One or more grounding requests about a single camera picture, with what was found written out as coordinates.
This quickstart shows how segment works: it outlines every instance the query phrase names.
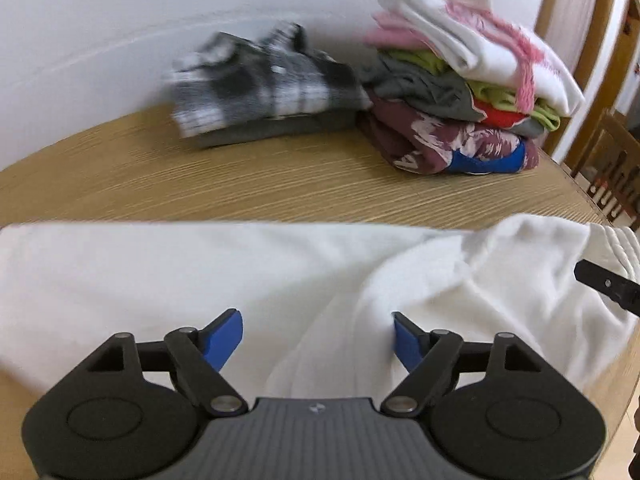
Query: gray garment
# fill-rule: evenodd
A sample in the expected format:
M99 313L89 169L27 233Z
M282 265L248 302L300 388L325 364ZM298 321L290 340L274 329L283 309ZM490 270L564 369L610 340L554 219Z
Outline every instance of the gray garment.
M469 88L456 72L433 75L416 64L380 54L360 70L360 80L383 99L403 99L429 115L478 123L484 119L473 107Z
M355 117L352 110L333 110L283 119L261 119L195 136L193 142L200 148L212 148L283 135L336 132L354 128Z
M218 33L174 63L171 83L174 119L185 137L247 121L370 106L353 69L309 48L295 23L281 23L255 43Z

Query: blue fabric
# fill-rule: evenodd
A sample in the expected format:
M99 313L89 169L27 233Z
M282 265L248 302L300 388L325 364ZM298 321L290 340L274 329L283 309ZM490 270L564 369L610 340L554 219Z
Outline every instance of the blue fabric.
M418 338L409 332L397 319L394 321L394 327L396 329L394 352L398 359L400 359L402 366L410 372L422 361L420 342Z
M511 155L495 160L479 160L456 151L453 152L451 164L445 171L470 174L517 173L524 165L525 154L525 143L522 141Z
M204 359L219 372L242 341L242 316L235 312L204 345Z

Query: white cloth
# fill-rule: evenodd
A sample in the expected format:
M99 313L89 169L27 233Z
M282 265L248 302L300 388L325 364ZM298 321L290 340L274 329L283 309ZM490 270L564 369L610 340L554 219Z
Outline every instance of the white cloth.
M380 5L409 20L427 36L444 60L466 79L517 88L518 60L509 49L449 16L444 0L378 0ZM556 53L535 33L520 27L545 53L548 65L535 63L536 96L543 97L562 116L571 116L584 102L573 76Z
M31 224L0 231L0 362L44 389L114 332L138 341L244 317L223 375L247 398L372 396L402 378L399 310L467 340L517 333L578 387L636 319L577 283L632 280L629 229L514 216L479 232L341 224Z

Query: gray ribbed panel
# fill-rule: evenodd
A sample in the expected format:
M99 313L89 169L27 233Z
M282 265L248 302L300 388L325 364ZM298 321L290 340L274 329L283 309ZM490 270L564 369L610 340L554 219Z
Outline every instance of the gray ribbed panel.
M369 399L259 399L209 424L180 462L153 480L463 480L411 420Z

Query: stack of folded clothes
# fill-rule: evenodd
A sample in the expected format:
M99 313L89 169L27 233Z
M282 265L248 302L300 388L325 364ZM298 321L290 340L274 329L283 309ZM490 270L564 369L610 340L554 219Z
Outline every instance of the stack of folded clothes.
M222 32L174 63L174 120L201 147L352 128L371 106L353 69L280 23L260 41Z
M358 126L389 163L415 173L535 168L532 142L584 101L571 73L533 32L488 0L378 0L362 70L373 107Z

